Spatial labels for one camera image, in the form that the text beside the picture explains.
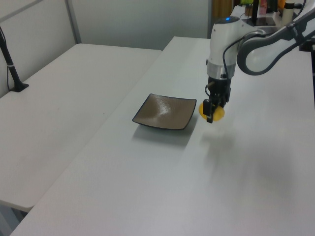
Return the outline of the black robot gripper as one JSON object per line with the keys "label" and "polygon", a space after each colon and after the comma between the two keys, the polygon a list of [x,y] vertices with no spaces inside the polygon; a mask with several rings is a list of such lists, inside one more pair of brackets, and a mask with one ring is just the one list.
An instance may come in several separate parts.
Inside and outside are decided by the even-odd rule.
{"label": "black robot gripper", "polygon": [[208,123],[213,122],[213,105],[224,108],[229,101],[231,92],[231,79],[215,79],[208,77],[206,89],[209,91],[209,99],[203,101],[203,115]]}

